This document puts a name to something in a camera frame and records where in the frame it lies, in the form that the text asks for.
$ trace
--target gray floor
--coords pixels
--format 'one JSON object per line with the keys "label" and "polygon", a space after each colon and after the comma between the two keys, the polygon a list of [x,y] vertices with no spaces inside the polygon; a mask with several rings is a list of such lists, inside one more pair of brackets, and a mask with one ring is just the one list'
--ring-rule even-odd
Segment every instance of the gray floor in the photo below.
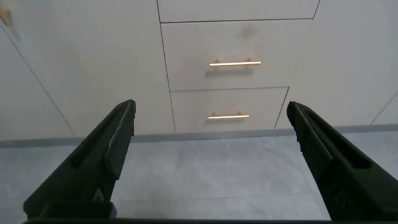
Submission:
{"label": "gray floor", "polygon": [[[398,132],[345,136],[398,178]],[[22,223],[23,201],[73,146],[0,149],[0,222]],[[130,145],[112,201],[118,217],[330,219],[295,136]]]}

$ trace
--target gray baseboard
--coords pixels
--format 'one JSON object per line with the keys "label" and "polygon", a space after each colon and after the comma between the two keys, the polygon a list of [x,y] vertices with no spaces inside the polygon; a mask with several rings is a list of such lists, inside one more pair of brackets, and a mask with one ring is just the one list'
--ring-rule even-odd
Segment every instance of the gray baseboard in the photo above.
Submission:
{"label": "gray baseboard", "polygon": [[[398,131],[398,124],[337,126],[341,133],[365,133],[375,131]],[[188,141],[201,139],[224,138],[253,138],[266,136],[291,136],[295,135],[293,129],[269,129],[256,131],[225,131],[216,133],[186,133],[186,134],[143,134],[134,136],[131,142],[159,142],[159,141]],[[84,138],[58,138],[58,139],[27,139],[0,141],[0,148],[10,147],[49,147],[49,146],[77,146]]]}

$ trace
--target drawer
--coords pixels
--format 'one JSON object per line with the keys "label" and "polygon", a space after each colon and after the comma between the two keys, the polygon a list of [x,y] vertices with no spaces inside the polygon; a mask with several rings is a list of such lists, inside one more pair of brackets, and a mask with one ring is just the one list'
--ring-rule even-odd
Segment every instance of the drawer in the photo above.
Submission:
{"label": "drawer", "polygon": [[160,0],[161,22],[312,19],[319,0]]}
{"label": "drawer", "polygon": [[[171,91],[288,86],[312,20],[162,24]],[[260,61],[255,66],[210,67]]]}
{"label": "drawer", "polygon": [[[265,88],[172,93],[176,131],[202,133],[273,129],[286,91],[287,88]],[[209,119],[209,116],[237,114],[249,117]]]}

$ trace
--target gold drawer handle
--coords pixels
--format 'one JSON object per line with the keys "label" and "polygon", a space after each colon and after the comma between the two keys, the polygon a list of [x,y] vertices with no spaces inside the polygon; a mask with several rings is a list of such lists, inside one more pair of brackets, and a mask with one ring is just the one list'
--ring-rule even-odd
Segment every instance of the gold drawer handle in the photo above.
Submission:
{"label": "gold drawer handle", "polygon": [[229,62],[220,63],[220,60],[216,60],[215,63],[209,64],[210,67],[220,67],[220,66],[250,66],[250,65],[261,65],[261,62],[253,62],[251,58],[248,58],[247,62]]}
{"label": "gold drawer handle", "polygon": [[244,114],[242,112],[238,112],[237,115],[231,115],[231,116],[218,116],[216,112],[214,112],[208,119],[236,119],[236,118],[248,118],[248,114]]}
{"label": "gold drawer handle", "polygon": [[11,26],[10,10],[0,7],[0,19],[6,26]]}

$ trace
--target white cabinet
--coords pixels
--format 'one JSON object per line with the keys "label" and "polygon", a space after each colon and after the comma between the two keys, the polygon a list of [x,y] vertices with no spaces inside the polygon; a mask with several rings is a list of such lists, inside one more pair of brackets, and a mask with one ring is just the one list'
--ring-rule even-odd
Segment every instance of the white cabinet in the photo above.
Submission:
{"label": "white cabinet", "polygon": [[172,93],[175,128],[178,133],[272,129],[286,90],[256,88]]}
{"label": "white cabinet", "polygon": [[398,94],[395,94],[372,124],[398,124]]}
{"label": "white cabinet", "polygon": [[15,0],[8,30],[77,136],[118,103],[136,134],[173,133],[156,0]]}
{"label": "white cabinet", "polygon": [[398,90],[398,1],[322,0],[277,128],[291,128],[289,101],[335,126],[369,125]]}
{"label": "white cabinet", "polygon": [[162,22],[312,18],[319,0],[159,0]]}
{"label": "white cabinet", "polygon": [[66,137],[72,131],[0,27],[0,140]]}
{"label": "white cabinet", "polygon": [[[170,90],[289,86],[312,20],[162,24]],[[261,62],[209,67],[215,60]]]}

